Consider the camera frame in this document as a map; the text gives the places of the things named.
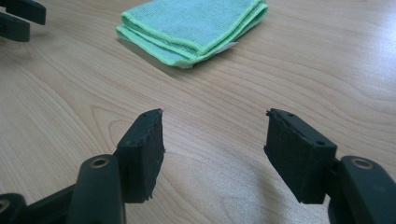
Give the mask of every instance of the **towel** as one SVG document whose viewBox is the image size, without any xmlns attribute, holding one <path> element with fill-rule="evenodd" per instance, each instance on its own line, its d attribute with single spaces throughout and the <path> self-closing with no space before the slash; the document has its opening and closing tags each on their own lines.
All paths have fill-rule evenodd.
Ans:
<svg viewBox="0 0 396 224">
<path fill-rule="evenodd" d="M 235 44 L 258 24 L 263 0 L 154 0 L 121 13 L 121 39 L 162 63 L 191 68 Z"/>
</svg>

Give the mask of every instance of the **metal rivet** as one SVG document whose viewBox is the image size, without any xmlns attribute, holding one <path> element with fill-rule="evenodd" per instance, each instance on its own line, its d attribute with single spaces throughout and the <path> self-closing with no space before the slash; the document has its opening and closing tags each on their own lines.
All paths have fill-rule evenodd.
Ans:
<svg viewBox="0 0 396 224">
<path fill-rule="evenodd" d="M 101 168 L 106 166 L 110 162 L 107 158 L 98 158 L 94 161 L 91 161 L 90 166 L 91 168 Z"/>
<path fill-rule="evenodd" d="M 7 199 L 0 200 L 0 214 L 9 207 L 10 202 Z"/>
<path fill-rule="evenodd" d="M 372 162 L 363 159 L 353 158 L 352 163 L 364 170 L 372 170 L 374 168 Z"/>
</svg>

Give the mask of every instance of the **bolt hole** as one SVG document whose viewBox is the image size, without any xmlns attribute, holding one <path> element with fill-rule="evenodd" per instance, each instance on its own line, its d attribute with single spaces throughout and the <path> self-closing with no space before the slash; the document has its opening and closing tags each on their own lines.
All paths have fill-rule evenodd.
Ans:
<svg viewBox="0 0 396 224">
<path fill-rule="evenodd" d="M 352 163 L 356 165 L 357 167 L 364 169 L 364 170 L 371 170 L 374 168 L 373 164 L 369 161 L 354 158 L 352 159 Z"/>
<path fill-rule="evenodd" d="M 99 158 L 90 163 L 91 168 L 101 168 L 108 164 L 109 160 L 106 158 Z"/>
<path fill-rule="evenodd" d="M 325 145 L 325 143 L 322 142 L 322 141 L 317 141 L 317 144 L 320 145 L 320 146 L 324 146 Z"/>
<path fill-rule="evenodd" d="M 0 200 L 0 214 L 9 207 L 9 200 Z"/>
</svg>

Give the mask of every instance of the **wood grain surface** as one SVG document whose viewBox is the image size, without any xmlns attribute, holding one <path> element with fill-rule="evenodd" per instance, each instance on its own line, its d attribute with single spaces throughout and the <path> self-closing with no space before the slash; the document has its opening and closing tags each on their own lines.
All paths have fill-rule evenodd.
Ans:
<svg viewBox="0 0 396 224">
<path fill-rule="evenodd" d="M 163 168 L 128 223 L 329 223 L 299 204 L 262 148 L 270 108 L 298 115 L 337 157 L 396 179 L 396 6 L 391 0 L 269 0 L 264 21 L 192 69 L 115 33 L 143 0 L 40 0 L 31 41 L 0 38 L 0 194 L 28 203 L 112 154 L 137 116 L 163 109 Z"/>
</svg>

